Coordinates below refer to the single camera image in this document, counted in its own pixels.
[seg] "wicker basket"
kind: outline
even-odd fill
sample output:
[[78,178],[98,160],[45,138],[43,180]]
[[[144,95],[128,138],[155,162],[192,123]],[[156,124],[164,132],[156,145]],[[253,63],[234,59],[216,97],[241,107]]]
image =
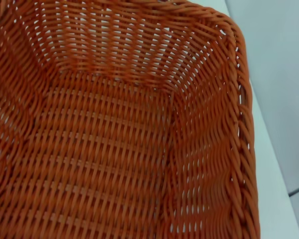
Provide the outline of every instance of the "wicker basket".
[[184,0],[0,1],[0,238],[259,238],[245,43]]

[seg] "gray wall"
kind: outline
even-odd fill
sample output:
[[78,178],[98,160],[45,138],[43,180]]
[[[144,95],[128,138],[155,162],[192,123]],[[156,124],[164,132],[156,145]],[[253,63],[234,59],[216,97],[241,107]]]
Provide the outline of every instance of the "gray wall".
[[299,0],[227,0],[288,192],[299,188]]

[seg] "orange basket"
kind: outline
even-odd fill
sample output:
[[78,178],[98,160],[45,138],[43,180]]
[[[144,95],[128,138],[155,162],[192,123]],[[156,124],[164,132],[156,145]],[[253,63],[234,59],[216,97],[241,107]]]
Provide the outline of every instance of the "orange basket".
[[233,21],[185,0],[0,0],[0,238],[259,238]]

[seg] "woven basket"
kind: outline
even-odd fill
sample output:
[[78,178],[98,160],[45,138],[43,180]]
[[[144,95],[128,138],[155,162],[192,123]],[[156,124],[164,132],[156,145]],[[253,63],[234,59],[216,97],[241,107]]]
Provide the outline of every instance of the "woven basket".
[[245,43],[184,0],[0,1],[0,238],[259,238]]

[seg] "white table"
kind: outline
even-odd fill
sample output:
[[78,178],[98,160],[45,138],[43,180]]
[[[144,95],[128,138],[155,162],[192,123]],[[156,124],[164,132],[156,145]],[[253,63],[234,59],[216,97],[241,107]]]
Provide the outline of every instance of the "white table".
[[[225,0],[191,1],[229,15]],[[254,92],[253,117],[261,238],[299,239],[299,227]]]

